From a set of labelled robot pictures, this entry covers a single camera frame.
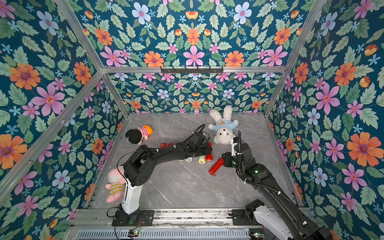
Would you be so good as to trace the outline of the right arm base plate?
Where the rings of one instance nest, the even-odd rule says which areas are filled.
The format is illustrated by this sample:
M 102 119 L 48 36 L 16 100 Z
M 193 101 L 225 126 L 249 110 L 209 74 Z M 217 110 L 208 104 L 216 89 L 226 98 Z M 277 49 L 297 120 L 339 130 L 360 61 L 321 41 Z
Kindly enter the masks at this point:
M 234 226 L 252 226 L 255 223 L 252 223 L 246 217 L 246 211 L 243 209 L 233 209 L 229 214 L 229 217 L 232 218 Z

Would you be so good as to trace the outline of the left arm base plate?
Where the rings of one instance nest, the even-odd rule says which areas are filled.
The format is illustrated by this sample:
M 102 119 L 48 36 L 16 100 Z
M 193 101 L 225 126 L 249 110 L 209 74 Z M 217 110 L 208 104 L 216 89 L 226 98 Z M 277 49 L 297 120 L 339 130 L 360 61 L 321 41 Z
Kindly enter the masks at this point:
M 112 223 L 113 227 L 149 227 L 154 220 L 153 210 L 137 210 L 128 215 L 123 210 L 117 210 Z

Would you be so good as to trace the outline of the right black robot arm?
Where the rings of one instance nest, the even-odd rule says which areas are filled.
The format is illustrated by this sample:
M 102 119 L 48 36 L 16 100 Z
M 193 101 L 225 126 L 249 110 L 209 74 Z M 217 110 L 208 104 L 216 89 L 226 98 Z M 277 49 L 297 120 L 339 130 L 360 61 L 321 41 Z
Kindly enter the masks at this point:
M 320 227 L 307 217 L 284 193 L 273 174 L 256 162 L 248 144 L 235 137 L 231 152 L 222 155 L 224 166 L 236 170 L 237 176 L 252 186 L 272 205 L 272 213 L 260 200 L 246 205 L 245 216 L 249 223 L 256 222 L 271 231 L 278 240 L 331 240 L 327 227 Z

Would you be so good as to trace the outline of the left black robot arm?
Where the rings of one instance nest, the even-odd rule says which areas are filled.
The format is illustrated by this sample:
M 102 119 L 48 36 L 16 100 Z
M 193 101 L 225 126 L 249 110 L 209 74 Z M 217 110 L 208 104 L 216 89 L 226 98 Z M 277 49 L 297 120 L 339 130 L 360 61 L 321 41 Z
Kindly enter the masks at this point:
M 140 208 L 143 185 L 150 179 L 156 166 L 176 160 L 206 156 L 212 153 L 208 140 L 188 140 L 172 147 L 149 148 L 140 146 L 122 165 L 126 185 L 121 211 L 132 215 Z

